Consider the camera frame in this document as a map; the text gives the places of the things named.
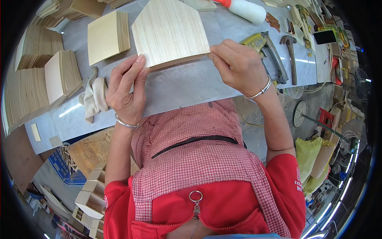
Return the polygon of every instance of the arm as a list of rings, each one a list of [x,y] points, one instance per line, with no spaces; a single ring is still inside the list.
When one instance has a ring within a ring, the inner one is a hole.
[[[137,125],[146,101],[145,82],[150,69],[143,68],[145,58],[133,56],[116,66],[110,76],[106,101],[125,123]],[[134,92],[129,94],[134,84]],[[130,177],[131,138],[134,130],[115,124],[107,160],[105,186],[113,181],[127,182]]]
[[[209,58],[220,72],[226,85],[250,97],[263,89],[268,82],[260,55],[247,46],[226,39],[211,46]],[[264,133],[267,141],[267,162],[273,157],[288,153],[296,156],[293,138],[276,90],[271,86],[265,94],[253,99],[264,116]]]

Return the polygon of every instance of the yellow bag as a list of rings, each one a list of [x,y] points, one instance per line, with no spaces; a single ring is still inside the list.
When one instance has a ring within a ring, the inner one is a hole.
[[[308,182],[306,183],[305,187],[303,188],[304,195],[311,195],[314,193],[314,191],[319,188],[324,180],[326,179],[326,176],[328,176],[329,173],[329,164],[327,164],[324,168],[324,171],[321,173],[321,175],[318,178],[310,177]]]
[[[321,137],[310,141],[304,141],[300,138],[296,139],[296,159],[300,168],[301,182],[304,182],[312,172],[321,144]]]

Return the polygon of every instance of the red sleeve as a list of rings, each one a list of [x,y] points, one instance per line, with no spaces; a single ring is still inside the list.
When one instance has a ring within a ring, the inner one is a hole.
[[[105,224],[104,237],[107,238],[129,238],[125,226],[129,213],[131,190],[122,181],[113,181],[105,188]]]
[[[305,227],[306,206],[296,158],[291,154],[277,155],[267,164],[265,174],[292,238],[300,238]]]

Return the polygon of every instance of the fingernail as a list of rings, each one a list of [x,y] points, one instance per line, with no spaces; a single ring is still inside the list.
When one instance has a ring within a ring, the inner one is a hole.
[[[143,54],[139,55],[135,62],[141,62],[143,59]]]

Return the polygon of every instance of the yellow nail gun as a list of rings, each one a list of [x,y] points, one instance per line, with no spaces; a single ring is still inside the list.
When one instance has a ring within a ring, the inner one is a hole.
[[[288,80],[287,72],[284,68],[283,63],[281,62],[280,56],[278,55],[275,46],[273,45],[268,35],[268,31],[250,35],[249,37],[247,37],[246,39],[242,40],[239,43],[245,46],[255,48],[255,50],[259,54],[262,54],[265,57],[266,55],[264,54],[262,49],[263,47],[266,47],[277,69],[277,79],[273,79],[273,80],[276,81],[278,84],[285,84],[287,82]]]

